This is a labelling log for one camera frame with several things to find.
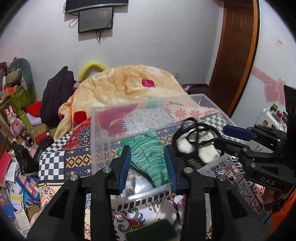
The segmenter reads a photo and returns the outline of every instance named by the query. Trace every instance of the brown wooden door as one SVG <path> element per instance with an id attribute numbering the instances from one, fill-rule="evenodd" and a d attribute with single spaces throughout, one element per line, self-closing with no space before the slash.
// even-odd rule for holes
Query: brown wooden door
<path id="1" fill-rule="evenodd" d="M 228 115 L 239 101 L 251 69 L 255 53 L 251 47 L 257 39 L 255 25 L 253 34 L 253 0 L 249 4 L 224 3 L 220 46 L 209 88 L 211 99 Z"/>

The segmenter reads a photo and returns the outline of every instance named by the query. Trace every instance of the dark purple cloth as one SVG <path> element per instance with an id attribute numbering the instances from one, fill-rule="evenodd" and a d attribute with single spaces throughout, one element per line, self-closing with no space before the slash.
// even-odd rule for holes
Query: dark purple cloth
<path id="1" fill-rule="evenodd" d="M 68 71 L 68 66 L 63 67 L 55 77 L 47 82 L 40 108 L 42 123 L 49 127 L 58 126 L 61 121 L 59 118 L 59 107 L 67 102 L 74 93 L 74 83 L 74 74 L 72 71 Z"/>

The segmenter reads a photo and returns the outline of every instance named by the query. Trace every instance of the beige blanket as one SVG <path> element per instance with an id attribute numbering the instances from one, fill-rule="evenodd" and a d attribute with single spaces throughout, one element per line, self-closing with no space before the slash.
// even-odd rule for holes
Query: beige blanket
<path id="1" fill-rule="evenodd" d="M 142 80 L 152 80 L 155 87 L 144 87 Z M 145 65 L 107 69 L 84 80 L 68 101 L 60 106 L 59 113 L 64 118 L 57 127 L 54 140 L 71 130 L 73 115 L 77 111 L 85 111 L 89 118 L 92 106 L 186 94 L 174 76 L 162 69 Z"/>

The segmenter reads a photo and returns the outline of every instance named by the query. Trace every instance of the pink bunny toy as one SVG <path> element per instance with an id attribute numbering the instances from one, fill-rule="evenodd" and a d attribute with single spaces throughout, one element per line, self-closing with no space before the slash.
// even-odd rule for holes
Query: pink bunny toy
<path id="1" fill-rule="evenodd" d="M 10 124 L 10 131 L 11 134 L 14 136 L 18 136 L 20 134 L 20 131 L 25 128 L 23 122 L 17 118 L 17 115 L 13 112 L 13 109 L 11 106 L 9 106 L 9 110 L 5 110 L 7 114 L 7 121 Z"/>

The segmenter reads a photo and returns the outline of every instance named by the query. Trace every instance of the pink heart decoration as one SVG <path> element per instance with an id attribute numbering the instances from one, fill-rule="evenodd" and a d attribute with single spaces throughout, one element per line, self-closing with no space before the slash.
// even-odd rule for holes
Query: pink heart decoration
<path id="1" fill-rule="evenodd" d="M 274 89 L 270 83 L 264 85 L 264 94 L 267 103 L 277 102 L 280 99 L 280 92 Z"/>
<path id="2" fill-rule="evenodd" d="M 286 82 L 282 79 L 278 79 L 276 82 L 276 89 L 279 91 L 279 105 L 285 105 L 285 93 L 284 93 L 284 85 L 287 85 Z"/>

